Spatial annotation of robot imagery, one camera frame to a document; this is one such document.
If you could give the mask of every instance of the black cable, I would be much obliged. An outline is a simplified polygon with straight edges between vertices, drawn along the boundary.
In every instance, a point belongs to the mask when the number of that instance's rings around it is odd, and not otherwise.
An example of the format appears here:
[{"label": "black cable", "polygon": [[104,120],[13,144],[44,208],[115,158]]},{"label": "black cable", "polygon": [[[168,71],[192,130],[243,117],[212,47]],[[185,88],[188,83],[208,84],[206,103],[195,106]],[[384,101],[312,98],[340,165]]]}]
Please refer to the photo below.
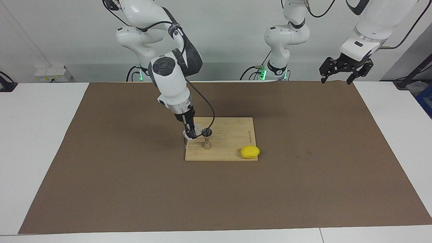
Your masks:
[{"label": "black cable", "polygon": [[139,66],[133,66],[129,69],[129,72],[127,73],[127,76],[126,76],[126,82],[129,81],[130,73],[132,73],[132,70],[134,70],[135,68],[139,68]]},{"label": "black cable", "polygon": [[324,15],[326,15],[326,14],[328,13],[328,11],[331,9],[331,7],[333,6],[333,4],[334,4],[335,1],[336,1],[336,0],[333,0],[333,1],[331,2],[330,6],[328,7],[328,9],[327,9],[323,14],[321,14],[321,15],[319,15],[319,16],[314,15],[314,14],[312,13],[310,7],[307,7],[308,12],[312,15],[312,17],[315,17],[315,18],[321,18],[322,16],[324,16]]},{"label": "black cable", "polygon": [[150,76],[150,74],[149,74],[149,70],[148,70],[147,68],[143,68],[143,67],[139,67],[139,68],[143,71],[143,73],[144,73],[145,75]]},{"label": "black cable", "polygon": [[[421,70],[418,74],[421,74],[422,72],[425,72],[425,71],[427,71],[429,68],[431,68],[432,67],[432,64],[431,65],[429,65],[429,67],[427,67],[427,68],[425,68],[425,69],[423,69],[423,70]],[[405,76],[405,77],[400,77],[400,78],[397,78],[397,79],[393,79],[392,81],[399,81],[399,80],[402,80],[402,79],[404,79],[404,78],[406,78],[406,77],[408,77],[408,76]]]},{"label": "black cable", "polygon": [[6,81],[3,76],[0,75],[0,92],[12,92],[18,84],[15,82]]},{"label": "black cable", "polygon": [[252,73],[252,74],[249,76],[249,79],[248,79],[248,80],[251,80],[252,75],[254,75],[254,74],[255,74],[255,77],[256,77],[256,75],[257,75],[257,74],[260,74],[260,72],[254,72],[254,73]]},{"label": "black cable", "polygon": [[0,71],[0,74],[3,74],[3,76],[7,77],[12,83],[15,83],[15,81],[13,81],[12,78],[9,77],[9,75],[5,74],[2,71]]},{"label": "black cable", "polygon": [[181,51],[181,55],[183,55],[184,51],[186,50],[186,38],[184,37],[184,33],[182,35],[183,38],[183,50]]},{"label": "black cable", "polygon": [[271,50],[269,51],[269,54],[267,54],[266,58],[264,58],[263,63],[261,63],[261,66],[264,65],[264,63],[266,62],[267,58],[270,56]]},{"label": "black cable", "polygon": [[248,67],[247,69],[246,69],[246,71],[241,75],[241,77],[240,77],[240,79],[239,80],[242,80],[243,79],[243,76],[250,70],[250,69],[253,69],[253,68],[256,68],[255,66],[252,66],[252,67]]},{"label": "black cable", "polygon": [[215,110],[214,110],[214,108],[213,108],[213,106],[212,106],[212,104],[210,104],[210,102],[204,97],[204,95],[203,94],[201,94],[201,92],[200,91],[198,91],[198,89],[197,88],[195,88],[195,86],[191,83],[191,82],[189,82],[189,80],[187,80],[187,78],[184,78],[185,80],[186,80],[186,82],[204,99],[204,101],[210,106],[210,108],[212,109],[212,112],[213,112],[213,120],[212,120],[212,122],[210,123],[210,125],[207,127],[207,129],[210,129],[210,127],[213,125],[213,123],[214,123],[214,121],[215,121],[215,118],[216,118],[216,116],[215,116]]},{"label": "black cable", "polygon": [[127,25],[127,26],[129,26],[129,27],[132,27],[131,25],[128,25],[125,21],[123,21],[122,19],[120,19],[115,13],[113,13],[112,11],[111,11],[111,9],[109,9],[108,8],[108,6],[106,5],[106,3],[105,3],[105,0],[102,0],[102,3],[104,4],[104,7],[112,14],[112,15],[114,15],[118,20],[120,20],[123,24],[125,24],[125,25]]},{"label": "black cable", "polygon": [[426,13],[426,11],[428,10],[428,8],[431,6],[431,3],[432,3],[432,0],[429,0],[429,3],[426,6],[425,10],[423,10],[422,14],[420,14],[420,16],[418,17],[418,19],[414,22],[414,24],[411,27],[411,29],[408,31],[408,33],[405,35],[405,37],[402,39],[402,41],[398,45],[396,45],[394,47],[382,46],[382,47],[380,47],[380,49],[381,50],[393,50],[393,49],[396,49],[396,48],[400,47],[405,42],[405,40],[408,38],[408,36],[411,34],[411,32],[413,31],[414,27],[416,27],[417,23],[420,21],[420,19]]},{"label": "black cable", "polygon": [[163,23],[172,24],[172,22],[170,22],[170,21],[159,21],[159,22],[156,22],[156,23],[154,23],[154,24],[152,24],[152,25],[150,25],[150,26],[148,26],[148,27],[145,27],[145,28],[137,28],[137,29],[139,29],[139,30],[142,31],[142,32],[147,32],[150,28],[155,27],[155,26],[158,25],[158,24],[163,24]]},{"label": "black cable", "polygon": [[140,73],[140,72],[138,72],[138,71],[137,71],[137,72],[133,72],[132,75],[131,75],[131,77],[130,77],[130,80],[131,80],[132,82],[133,82],[133,75],[134,75],[134,74],[139,74],[139,75],[141,76],[141,73]]}]

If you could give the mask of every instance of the white wall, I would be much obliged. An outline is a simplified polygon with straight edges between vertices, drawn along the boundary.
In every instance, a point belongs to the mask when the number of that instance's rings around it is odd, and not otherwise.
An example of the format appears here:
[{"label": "white wall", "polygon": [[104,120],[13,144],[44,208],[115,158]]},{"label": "white wall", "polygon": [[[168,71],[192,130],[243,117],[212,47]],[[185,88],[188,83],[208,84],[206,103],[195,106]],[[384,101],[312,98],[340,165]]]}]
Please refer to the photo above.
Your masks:
[{"label": "white wall", "polygon": [[[261,64],[268,53],[265,29],[286,23],[278,0],[156,2],[171,11],[203,57],[202,71],[191,80],[238,79],[247,67]],[[310,2],[312,10],[318,14],[331,0]],[[426,2],[420,0],[413,14],[396,28],[387,45],[402,39]],[[33,67],[46,63],[40,54],[35,54],[35,48],[29,46],[29,40],[22,38],[23,33],[49,63],[66,65],[76,82],[123,81],[129,67],[137,64],[136,56],[115,39],[121,22],[111,16],[99,0],[0,0],[0,7],[0,69],[17,82],[37,82]],[[5,7],[18,25],[10,24]],[[336,1],[328,15],[321,19],[307,16],[311,37],[307,43],[290,48],[291,79],[319,80],[321,63],[328,56],[339,56],[338,49],[357,19],[343,0]],[[431,22],[432,14],[428,13],[403,46],[374,54],[375,66],[364,80],[380,80]],[[154,47],[163,54],[175,44],[167,37]],[[332,78],[347,77],[348,74],[340,74]]]}]

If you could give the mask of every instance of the blue object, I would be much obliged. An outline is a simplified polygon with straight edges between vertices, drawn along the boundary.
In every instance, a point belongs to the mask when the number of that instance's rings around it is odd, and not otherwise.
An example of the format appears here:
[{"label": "blue object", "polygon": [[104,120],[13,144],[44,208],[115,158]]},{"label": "blue object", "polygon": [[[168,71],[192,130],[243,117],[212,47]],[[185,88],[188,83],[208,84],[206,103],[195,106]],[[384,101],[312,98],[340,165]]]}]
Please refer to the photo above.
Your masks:
[{"label": "blue object", "polygon": [[429,87],[417,95],[416,100],[429,117],[432,118],[432,85],[429,85]]}]

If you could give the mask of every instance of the wall outlet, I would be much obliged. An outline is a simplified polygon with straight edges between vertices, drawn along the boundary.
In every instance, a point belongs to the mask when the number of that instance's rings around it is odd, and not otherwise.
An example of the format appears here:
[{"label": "wall outlet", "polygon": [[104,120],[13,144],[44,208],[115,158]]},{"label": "wall outlet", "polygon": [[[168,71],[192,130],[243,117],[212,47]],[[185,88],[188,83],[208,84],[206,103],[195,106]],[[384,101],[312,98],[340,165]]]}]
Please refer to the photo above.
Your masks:
[{"label": "wall outlet", "polygon": [[66,69],[62,67],[40,67],[36,70],[36,78],[41,82],[70,82],[72,75]]}]

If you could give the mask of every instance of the green indicator light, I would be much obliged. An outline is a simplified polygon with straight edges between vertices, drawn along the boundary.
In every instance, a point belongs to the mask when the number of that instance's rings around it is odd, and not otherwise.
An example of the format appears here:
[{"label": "green indicator light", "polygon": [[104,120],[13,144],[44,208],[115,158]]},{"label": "green indicator light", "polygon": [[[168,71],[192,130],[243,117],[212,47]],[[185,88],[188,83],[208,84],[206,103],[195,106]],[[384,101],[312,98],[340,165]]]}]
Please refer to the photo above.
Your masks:
[{"label": "green indicator light", "polygon": [[260,79],[261,80],[266,79],[266,75],[267,75],[267,70],[263,69],[262,72],[261,72],[261,74],[260,74]]}]

